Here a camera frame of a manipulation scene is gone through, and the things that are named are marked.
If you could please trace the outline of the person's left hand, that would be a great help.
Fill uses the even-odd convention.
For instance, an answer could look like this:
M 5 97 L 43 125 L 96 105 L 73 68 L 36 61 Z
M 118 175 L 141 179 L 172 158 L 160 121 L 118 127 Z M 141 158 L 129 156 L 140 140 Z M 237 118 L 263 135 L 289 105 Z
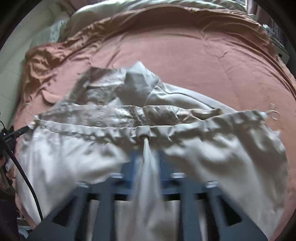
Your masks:
M 14 163 L 10 157 L 8 160 L 1 154 L 1 190 L 8 190 L 15 178 Z

